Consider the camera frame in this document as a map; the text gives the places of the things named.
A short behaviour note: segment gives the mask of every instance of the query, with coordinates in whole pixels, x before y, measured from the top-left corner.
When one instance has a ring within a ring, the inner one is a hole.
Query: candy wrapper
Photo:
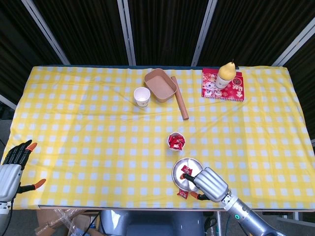
[[[185,174],[188,174],[191,176],[191,173],[192,173],[192,169],[189,168],[188,166],[184,165],[181,170],[185,173]]]
[[[189,167],[186,166],[186,165],[184,165],[184,166],[181,168],[181,171],[183,171],[185,174],[188,174],[188,175],[191,175],[191,173],[192,173],[192,169],[189,168]],[[182,190],[182,189],[179,189],[179,192],[178,192],[177,195],[179,195],[179,196],[181,196],[181,197],[187,199],[188,194],[189,194],[188,191],[184,191],[184,190]]]
[[[168,137],[168,144],[169,144],[169,147],[174,150],[182,150],[185,144],[185,139],[180,134],[170,135]]]
[[[188,193],[189,193],[188,191],[184,191],[184,190],[180,189],[177,195],[187,199]]]

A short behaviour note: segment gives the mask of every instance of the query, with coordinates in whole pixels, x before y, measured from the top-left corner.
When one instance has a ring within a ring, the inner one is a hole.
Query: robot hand
[[[182,178],[193,182],[204,193],[201,195],[191,192],[191,195],[199,200],[222,202],[224,209],[253,236],[285,236],[267,224],[237,196],[232,195],[227,183],[209,167],[195,177],[183,174]]]
[[[9,210],[12,209],[16,194],[35,190],[46,181],[42,179],[36,184],[20,186],[23,169],[29,159],[30,153],[37,145],[37,143],[31,143],[32,141],[28,140],[26,143],[12,148],[5,157],[3,164],[0,165],[0,231],[2,231],[3,225],[6,222]]]

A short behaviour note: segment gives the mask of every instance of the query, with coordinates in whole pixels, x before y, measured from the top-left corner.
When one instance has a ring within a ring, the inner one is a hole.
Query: cable
[[[102,222],[102,211],[99,212],[99,224],[103,230],[103,234],[106,234],[104,227],[103,227],[103,222]]]
[[[6,228],[5,228],[5,230],[4,230],[3,234],[2,234],[2,236],[4,236],[4,235],[5,235],[5,232],[8,230],[9,225],[10,225],[10,222],[11,222],[11,219],[12,219],[13,201],[14,201],[14,200],[12,199],[12,201],[11,201],[11,209],[10,209],[10,216],[9,216],[9,222],[8,222],[8,224],[6,225]]]
[[[240,225],[241,229],[242,229],[242,230],[243,230],[243,232],[246,234],[246,236],[248,236],[248,234],[245,232],[245,230],[244,230],[243,226],[242,226],[240,223],[238,223],[238,224]]]
[[[94,221],[96,220],[96,218],[99,216],[99,212],[97,214],[96,217],[94,217],[94,219],[92,220],[92,222],[90,223],[90,225],[88,226],[88,228],[84,231],[84,233],[82,234],[82,236],[85,236],[88,232],[88,230],[90,229],[90,227],[92,226],[92,224],[94,223]]]
[[[228,222],[230,221],[230,217],[231,217],[231,215],[228,216],[228,219],[227,219],[227,222],[226,222],[225,236],[226,236],[226,233],[227,233],[227,227],[228,227]]]
[[[205,220],[205,236],[207,234],[208,229],[210,229],[211,227],[215,226],[216,224],[217,224],[217,219],[216,218],[208,217]]]
[[[5,144],[4,144],[4,142],[0,139],[0,142],[3,144],[3,146],[6,146]]]

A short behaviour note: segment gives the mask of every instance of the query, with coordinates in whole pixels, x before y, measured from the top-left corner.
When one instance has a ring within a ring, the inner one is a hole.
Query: silver plate
[[[186,165],[192,169],[192,176],[196,176],[203,170],[202,165],[195,159],[183,158],[175,163],[172,170],[172,177],[174,183],[182,190],[185,191],[197,191],[198,188],[187,179],[180,179],[181,175],[184,173],[182,167]]]

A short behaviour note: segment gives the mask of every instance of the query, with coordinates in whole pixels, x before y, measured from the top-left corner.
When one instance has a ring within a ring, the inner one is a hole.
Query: yellow pear
[[[235,64],[229,62],[226,65],[223,65],[219,69],[219,76],[224,80],[232,80],[236,75]]]

